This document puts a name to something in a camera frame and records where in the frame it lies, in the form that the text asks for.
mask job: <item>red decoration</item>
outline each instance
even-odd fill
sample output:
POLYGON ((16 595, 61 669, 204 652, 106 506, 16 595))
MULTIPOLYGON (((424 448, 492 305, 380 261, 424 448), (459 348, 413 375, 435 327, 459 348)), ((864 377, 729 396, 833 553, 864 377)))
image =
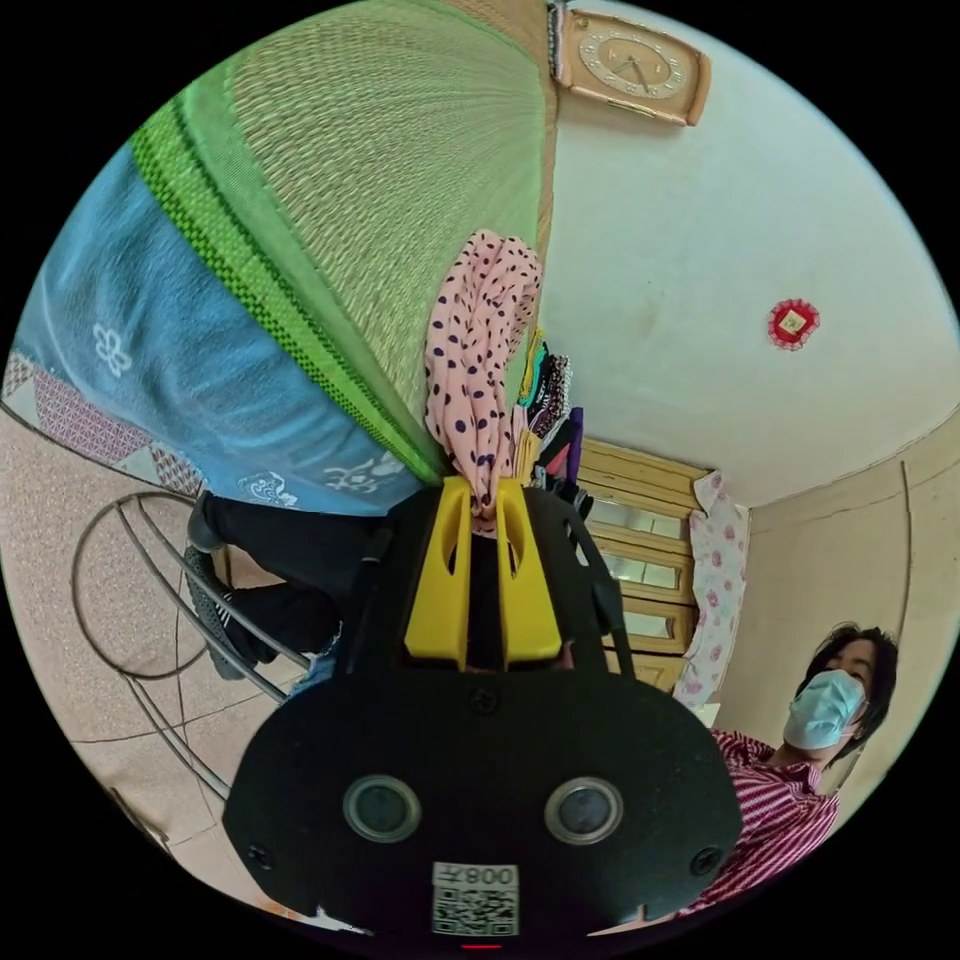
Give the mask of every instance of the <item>red decoration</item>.
POLYGON ((820 312, 806 300, 781 300, 767 316, 767 332, 781 350, 799 350, 820 326, 820 312))

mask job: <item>beige wall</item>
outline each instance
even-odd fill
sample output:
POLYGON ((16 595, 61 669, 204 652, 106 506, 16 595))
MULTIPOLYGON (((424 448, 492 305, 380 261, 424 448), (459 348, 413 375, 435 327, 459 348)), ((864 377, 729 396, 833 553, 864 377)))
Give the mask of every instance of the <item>beige wall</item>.
POLYGON ((817 643, 843 620, 900 631, 901 660, 887 722, 856 763, 825 778, 830 790, 846 777, 838 826, 899 756, 956 644, 960 412, 892 460, 753 511, 743 614, 716 726, 779 744, 817 643))

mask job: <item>woven mat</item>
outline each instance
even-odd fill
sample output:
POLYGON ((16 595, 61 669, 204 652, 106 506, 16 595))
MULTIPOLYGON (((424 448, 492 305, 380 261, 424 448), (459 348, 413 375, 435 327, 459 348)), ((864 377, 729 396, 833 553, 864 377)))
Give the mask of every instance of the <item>woven mat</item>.
POLYGON ((548 236, 546 51, 539 0, 366 0, 242 51, 134 138, 208 266, 425 480, 443 466, 420 358, 447 267, 479 227, 541 253, 548 236))

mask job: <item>red striped shirt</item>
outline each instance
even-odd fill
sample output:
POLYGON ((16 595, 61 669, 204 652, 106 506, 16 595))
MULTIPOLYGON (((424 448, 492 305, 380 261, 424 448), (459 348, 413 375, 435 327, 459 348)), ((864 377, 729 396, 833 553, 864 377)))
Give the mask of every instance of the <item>red striped shirt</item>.
POLYGON ((827 838, 840 805, 816 792, 820 771, 810 764, 766 766, 774 749, 739 733, 712 731, 727 763, 743 814, 743 832, 730 859, 686 916, 735 897, 793 866, 827 838))

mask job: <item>white wall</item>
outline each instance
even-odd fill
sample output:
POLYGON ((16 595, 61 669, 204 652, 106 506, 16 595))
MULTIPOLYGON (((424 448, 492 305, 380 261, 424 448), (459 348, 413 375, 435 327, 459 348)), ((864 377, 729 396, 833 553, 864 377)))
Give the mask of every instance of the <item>white wall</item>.
POLYGON ((747 506, 879 462, 960 402, 956 318, 912 225, 806 100, 719 41, 701 123, 564 95, 541 320, 590 434, 721 467, 747 506), (765 319, 811 301, 796 353, 765 319))

